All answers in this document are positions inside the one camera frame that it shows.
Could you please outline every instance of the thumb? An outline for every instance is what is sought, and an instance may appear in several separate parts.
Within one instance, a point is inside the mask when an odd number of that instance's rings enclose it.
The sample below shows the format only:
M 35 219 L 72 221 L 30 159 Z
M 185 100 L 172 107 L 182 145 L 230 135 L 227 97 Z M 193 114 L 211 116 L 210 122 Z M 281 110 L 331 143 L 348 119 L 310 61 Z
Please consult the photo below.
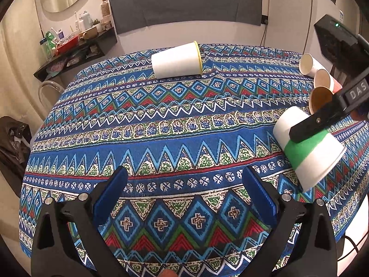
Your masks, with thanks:
M 178 275 L 176 274 L 176 272 L 166 268 L 158 275 L 158 277 L 178 277 Z

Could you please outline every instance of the paper cup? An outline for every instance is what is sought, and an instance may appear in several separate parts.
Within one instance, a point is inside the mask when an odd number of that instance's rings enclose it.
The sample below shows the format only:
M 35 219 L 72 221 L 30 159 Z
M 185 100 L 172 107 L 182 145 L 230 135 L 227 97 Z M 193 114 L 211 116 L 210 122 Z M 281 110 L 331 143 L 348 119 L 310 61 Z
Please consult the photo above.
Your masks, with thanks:
M 317 70 L 315 73 L 314 88 L 318 86 L 329 88 L 329 90 L 334 94 L 342 89 L 342 85 L 340 85 L 338 81 L 334 79 L 325 69 Z
M 156 78 L 202 75 L 202 62 L 197 42 L 167 49 L 151 56 Z
M 304 54 L 302 55 L 300 59 L 300 63 L 298 64 L 298 68 L 300 69 L 300 72 L 303 75 L 307 75 L 309 77 L 314 78 L 315 73 L 320 70 L 324 69 L 325 67 L 320 64 L 319 61 L 317 61 L 314 57 L 312 57 L 310 54 Z
M 290 107 L 281 115 L 273 129 L 273 135 L 295 170 L 304 192 L 321 181 L 346 151 L 325 129 L 300 143 L 291 141 L 290 128 L 307 117 L 298 107 Z
M 324 86 L 314 88 L 309 97 L 309 110 L 311 114 L 316 113 L 320 108 L 332 101 L 333 93 Z

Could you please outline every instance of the table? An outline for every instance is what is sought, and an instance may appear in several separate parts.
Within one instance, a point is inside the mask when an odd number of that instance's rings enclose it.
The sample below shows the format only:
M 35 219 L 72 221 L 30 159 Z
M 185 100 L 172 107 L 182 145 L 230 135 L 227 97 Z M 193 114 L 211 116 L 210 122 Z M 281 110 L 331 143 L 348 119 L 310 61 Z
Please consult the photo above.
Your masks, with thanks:
M 45 62 L 35 73 L 34 76 L 40 80 L 41 82 L 45 81 L 48 78 L 48 72 L 47 69 L 53 66 L 54 64 L 58 63 L 61 60 L 67 59 L 67 61 L 64 64 L 64 68 L 62 71 L 58 73 L 62 74 L 65 73 L 71 69 L 74 69 L 75 67 L 78 67 L 86 62 L 90 62 L 92 60 L 98 59 L 100 57 L 103 57 L 106 55 L 106 53 L 109 52 L 109 50 L 117 43 L 117 37 L 115 34 L 114 28 L 110 28 L 108 30 L 104 30 L 98 34 L 96 38 L 88 39 L 88 40 L 80 40 L 78 42 L 78 45 L 75 47 L 69 49 L 66 52 L 60 53 L 57 56 L 49 59 L 47 62 Z M 73 64 L 71 66 L 67 67 L 67 63 L 72 58 L 72 55 L 78 51 L 82 51 L 85 49 L 90 48 L 91 46 L 96 46 L 98 49 L 98 53 L 96 55 L 90 56 L 88 58 L 87 55 L 81 59 L 78 63 Z
M 242 186 L 252 165 L 299 201 L 322 198 L 339 239 L 368 190 L 369 125 L 350 117 L 329 129 L 347 147 L 337 166 L 301 193 L 273 137 L 293 105 L 308 111 L 312 79 L 300 54 L 270 48 L 200 45 L 204 74 L 156 80 L 148 50 L 81 71 L 54 106 L 26 168 L 20 241 L 31 254 L 42 202 L 73 200 L 118 165 L 129 173 L 99 231 L 132 276 L 171 268 L 180 276 L 239 274 L 270 232 Z M 71 235 L 89 260 L 78 232 Z M 278 267 L 287 262 L 295 226 Z

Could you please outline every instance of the wall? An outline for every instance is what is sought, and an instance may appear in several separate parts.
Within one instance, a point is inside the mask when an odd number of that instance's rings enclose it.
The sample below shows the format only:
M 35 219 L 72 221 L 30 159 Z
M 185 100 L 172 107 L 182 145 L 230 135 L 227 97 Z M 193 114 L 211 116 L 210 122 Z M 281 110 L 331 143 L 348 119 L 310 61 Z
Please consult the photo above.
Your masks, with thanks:
M 344 14 L 344 25 L 353 33 L 359 33 L 360 9 L 355 0 L 336 0 L 336 6 Z
M 360 32 L 359 32 L 366 40 L 369 40 L 369 22 L 360 14 Z
M 49 13 L 42 9 L 40 0 L 36 0 L 36 8 L 43 31 L 62 28 L 67 34 L 70 25 L 74 27 L 74 12 L 87 10 L 92 18 L 101 19 L 101 0 L 78 0 L 70 8 L 60 13 Z M 269 0 L 263 0 L 263 14 L 268 14 Z M 163 24 L 145 27 L 119 35 L 122 49 L 116 52 L 132 53 L 135 51 L 176 46 L 197 40 L 199 43 L 238 43 L 259 45 L 264 33 L 264 26 L 253 26 L 235 22 L 193 21 Z
M 27 123 L 36 132 L 47 113 L 33 74 L 45 63 L 34 0 L 14 0 L 0 24 L 0 116 Z

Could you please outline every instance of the screw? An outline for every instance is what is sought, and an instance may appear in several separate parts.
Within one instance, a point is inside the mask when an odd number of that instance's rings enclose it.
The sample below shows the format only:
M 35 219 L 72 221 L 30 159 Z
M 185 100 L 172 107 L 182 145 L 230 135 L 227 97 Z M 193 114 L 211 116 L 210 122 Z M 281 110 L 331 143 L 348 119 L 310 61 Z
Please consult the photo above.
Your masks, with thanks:
M 288 202 L 288 201 L 291 201 L 291 196 L 289 194 L 287 194 L 287 193 L 284 193 L 282 195 L 282 199 L 283 199 L 283 201 Z
M 46 198 L 46 200 L 45 200 L 45 204 L 46 205 L 50 205 L 51 203 L 52 203 L 52 201 L 53 201 L 54 199 L 53 198 L 51 198 L 51 197 L 49 197 L 49 198 Z
M 81 193 L 79 196 L 78 196 L 78 199 L 80 201 L 85 201 L 87 200 L 87 198 L 89 197 L 88 193 Z
M 323 205 L 325 205 L 325 203 L 324 203 L 324 201 L 323 201 L 322 199 L 317 199 L 317 204 L 318 204 L 319 206 L 323 206 Z

